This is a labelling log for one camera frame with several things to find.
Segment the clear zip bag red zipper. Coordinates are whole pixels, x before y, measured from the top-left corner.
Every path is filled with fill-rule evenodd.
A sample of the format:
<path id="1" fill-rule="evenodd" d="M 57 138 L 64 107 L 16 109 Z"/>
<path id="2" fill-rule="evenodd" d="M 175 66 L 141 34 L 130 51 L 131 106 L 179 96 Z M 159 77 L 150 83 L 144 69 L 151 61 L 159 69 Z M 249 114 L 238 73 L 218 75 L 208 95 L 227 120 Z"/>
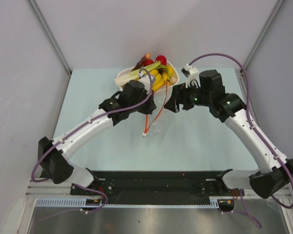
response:
<path id="1" fill-rule="evenodd" d="M 171 91 L 171 86 L 169 85 L 168 82 L 165 84 L 161 85 L 158 90 L 156 90 L 153 93 L 153 98 L 154 102 L 156 104 L 156 109 L 153 114 L 147 114 L 145 117 L 145 125 L 144 125 L 144 130 L 142 133 L 143 137 L 146 137 L 149 135 L 149 132 L 153 126 L 156 125 L 158 122 L 158 119 L 162 115 L 164 111 L 164 105 L 168 101 L 168 96 Z"/>

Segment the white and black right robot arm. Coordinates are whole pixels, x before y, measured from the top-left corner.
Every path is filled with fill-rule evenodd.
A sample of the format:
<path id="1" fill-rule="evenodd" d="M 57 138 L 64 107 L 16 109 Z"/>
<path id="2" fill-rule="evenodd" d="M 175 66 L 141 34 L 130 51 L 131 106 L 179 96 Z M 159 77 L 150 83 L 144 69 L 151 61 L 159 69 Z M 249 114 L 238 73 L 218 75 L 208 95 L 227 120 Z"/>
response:
<path id="1" fill-rule="evenodd" d="M 164 108 L 174 113 L 194 106 L 208 107 L 209 112 L 241 140 L 254 158 L 258 171 L 223 171 L 215 189 L 228 195 L 233 189 L 252 189 L 261 198 L 269 198 L 287 185 L 293 176 L 293 158 L 289 159 L 273 145 L 268 147 L 263 132 L 256 128 L 253 119 L 247 119 L 246 105 L 234 93 L 226 93 L 221 74 L 207 70 L 199 74 L 200 85 L 189 81 L 174 85 Z"/>

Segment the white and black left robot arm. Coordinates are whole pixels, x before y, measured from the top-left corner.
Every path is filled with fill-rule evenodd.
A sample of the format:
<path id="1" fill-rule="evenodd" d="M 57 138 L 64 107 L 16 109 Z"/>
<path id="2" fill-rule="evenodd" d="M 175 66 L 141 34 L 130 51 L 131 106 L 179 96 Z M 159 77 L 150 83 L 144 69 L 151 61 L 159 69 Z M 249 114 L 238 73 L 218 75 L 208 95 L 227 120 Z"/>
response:
<path id="1" fill-rule="evenodd" d="M 97 192 L 98 182 L 87 168 L 70 162 L 71 157 L 93 137 L 106 131 L 131 113 L 151 114 L 156 106 L 152 90 L 142 82 L 131 80 L 122 91 L 104 100 L 85 121 L 67 133 L 52 140 L 43 137 L 38 142 L 38 163 L 46 179 L 54 184 L 65 181 L 81 186 L 88 195 Z"/>

